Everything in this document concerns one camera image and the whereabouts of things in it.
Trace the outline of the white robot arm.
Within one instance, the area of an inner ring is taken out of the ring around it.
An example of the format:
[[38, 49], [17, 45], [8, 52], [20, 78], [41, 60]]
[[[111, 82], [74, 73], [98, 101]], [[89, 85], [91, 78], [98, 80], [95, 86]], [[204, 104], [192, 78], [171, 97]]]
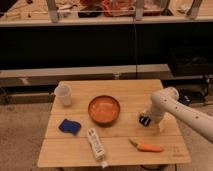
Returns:
[[158, 124], [168, 112], [213, 144], [213, 117], [180, 103], [178, 99], [179, 92], [174, 87], [153, 92], [151, 105], [145, 112], [147, 121], [141, 124]]

